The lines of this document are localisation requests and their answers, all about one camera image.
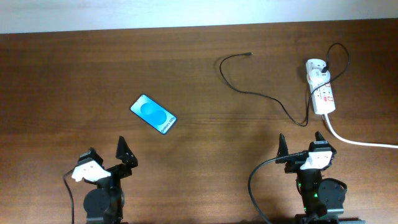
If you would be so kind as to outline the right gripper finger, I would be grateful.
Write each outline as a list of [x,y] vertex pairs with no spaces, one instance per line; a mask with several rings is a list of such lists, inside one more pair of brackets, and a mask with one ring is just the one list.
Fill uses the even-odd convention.
[[321,132],[315,133],[315,140],[310,143],[310,146],[329,146],[329,142],[322,136]]
[[279,134],[279,147],[277,150],[277,158],[282,158],[282,157],[284,158],[288,155],[289,155],[289,150],[287,147],[285,136],[282,133],[280,133]]

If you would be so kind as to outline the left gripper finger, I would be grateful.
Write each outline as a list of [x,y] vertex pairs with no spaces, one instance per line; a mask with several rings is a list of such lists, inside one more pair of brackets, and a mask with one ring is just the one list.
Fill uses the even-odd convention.
[[130,168],[138,166],[137,157],[132,153],[124,137],[120,136],[116,148],[116,158]]
[[102,167],[102,165],[103,159],[93,147],[89,148],[88,152],[83,153],[77,162],[78,167],[84,168]]

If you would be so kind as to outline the blue Galaxy smartphone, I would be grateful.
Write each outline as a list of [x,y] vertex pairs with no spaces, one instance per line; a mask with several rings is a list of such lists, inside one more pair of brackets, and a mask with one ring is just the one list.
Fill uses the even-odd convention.
[[130,110],[161,134],[167,134],[177,121],[177,117],[160,106],[147,95],[142,94]]

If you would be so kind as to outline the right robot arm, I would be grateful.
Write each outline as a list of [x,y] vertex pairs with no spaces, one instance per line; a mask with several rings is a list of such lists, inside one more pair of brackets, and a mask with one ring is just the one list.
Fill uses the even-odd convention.
[[322,172],[332,165],[336,149],[320,132],[306,151],[290,154],[283,134],[279,135],[276,163],[284,164],[286,174],[297,175],[296,188],[301,195],[304,214],[295,223],[338,223],[344,212],[347,185],[337,179],[323,178]]

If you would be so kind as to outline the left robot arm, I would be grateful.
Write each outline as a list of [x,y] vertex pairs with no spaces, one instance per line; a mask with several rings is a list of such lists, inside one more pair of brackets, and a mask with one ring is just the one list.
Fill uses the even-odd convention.
[[123,219],[125,196],[121,179],[132,175],[132,169],[138,166],[138,161],[122,136],[118,139],[116,158],[121,163],[105,169],[103,159],[91,147],[79,157],[73,170],[72,178],[75,181],[84,180],[96,186],[83,201],[87,223],[117,224]]

